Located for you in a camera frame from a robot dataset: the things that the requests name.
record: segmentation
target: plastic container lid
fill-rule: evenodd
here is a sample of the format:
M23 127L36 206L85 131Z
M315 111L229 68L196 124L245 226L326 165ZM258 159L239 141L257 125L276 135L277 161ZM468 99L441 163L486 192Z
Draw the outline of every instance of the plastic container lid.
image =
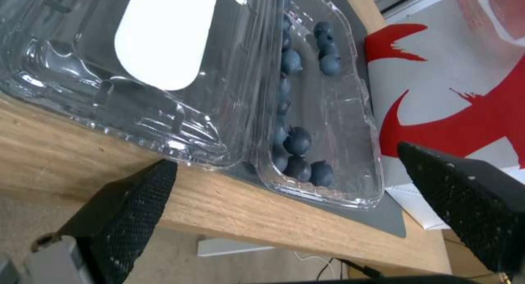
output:
M192 11L183 18L191 20L209 11L204 4L209 2L186 1L193 2ZM120 55L116 53L116 33L128 4L136 7L136 2L0 0L0 88L168 158L212 169L231 166L244 158L251 143L253 109L264 75L259 57L280 5L275 0L239 1L215 1L199 71L186 81L195 79L186 87L174 88L177 91L165 91L148 85L158 82L155 76L137 75L129 60L121 61L132 49L122 46L122 37L118 39ZM188 22L177 23L181 16L161 14L170 12L163 5L147 17L152 24L176 29L158 30L165 34L162 45L151 42L155 39L144 38L142 45L134 37L129 41L137 45L137 54L146 57L146 63L159 65L155 58L161 57L162 74L169 78L166 63L173 61L176 68L185 59L178 53L194 53L177 51L185 47L180 37L201 39L202 33L178 27ZM202 20L195 17L195 22ZM163 53L168 57L158 55L163 48L170 49ZM155 55L144 56L148 49Z

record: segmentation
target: wooden table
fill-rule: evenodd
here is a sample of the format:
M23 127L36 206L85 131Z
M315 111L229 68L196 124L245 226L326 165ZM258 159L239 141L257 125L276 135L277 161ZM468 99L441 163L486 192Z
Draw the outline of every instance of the wooden table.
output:
M369 32L373 0L349 0ZM105 183L158 160L149 151L19 101L0 98L0 191L25 200L85 202ZM441 232L404 214L406 239L215 172L180 166L161 225L362 263L450 273Z

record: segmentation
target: container compartment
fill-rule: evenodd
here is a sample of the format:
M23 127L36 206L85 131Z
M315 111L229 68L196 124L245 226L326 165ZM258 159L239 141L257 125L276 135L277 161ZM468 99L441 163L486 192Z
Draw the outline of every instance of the container compartment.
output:
M128 2L0 0L0 91L185 163L217 169L244 159L265 33L282 1L216 0L199 75L174 92L120 64L114 37Z
M276 192L340 207L374 207L383 195L384 181L368 91L356 70L351 27L343 13L325 0L291 0L285 13L292 20L291 48L300 54L304 68L288 76L292 104L286 124L310 132L313 141L305 159L309 163L326 160L336 180L328 188L315 187L283 175L272 164L279 72L261 90L257 154L252 162L264 184ZM320 21L334 27L342 65L342 73L335 77L319 69L313 28Z

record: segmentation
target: white cable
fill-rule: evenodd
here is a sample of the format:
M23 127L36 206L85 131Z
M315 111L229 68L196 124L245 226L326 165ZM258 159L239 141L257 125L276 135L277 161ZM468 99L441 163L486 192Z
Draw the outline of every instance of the white cable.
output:
M320 257L320 256L308 256L308 257L305 257L305 258L302 258L299 256L299 254L297 252L294 252L294 254L296 255L296 258L300 261L304 261L304 260L310 260L310 259L317 259L317 260L320 260L324 263L326 263L328 265L328 267L330 268L330 271L332 272L332 278L336 278L336 273L334 272L333 270L333 267L332 267L332 264L330 262L328 262L328 260Z

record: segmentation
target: red and white box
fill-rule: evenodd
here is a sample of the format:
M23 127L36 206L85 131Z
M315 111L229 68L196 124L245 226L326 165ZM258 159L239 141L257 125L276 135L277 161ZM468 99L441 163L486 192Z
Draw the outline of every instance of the red and white box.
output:
M387 191L426 229L447 228L396 146L413 142L525 167L525 0L442 0L365 41Z

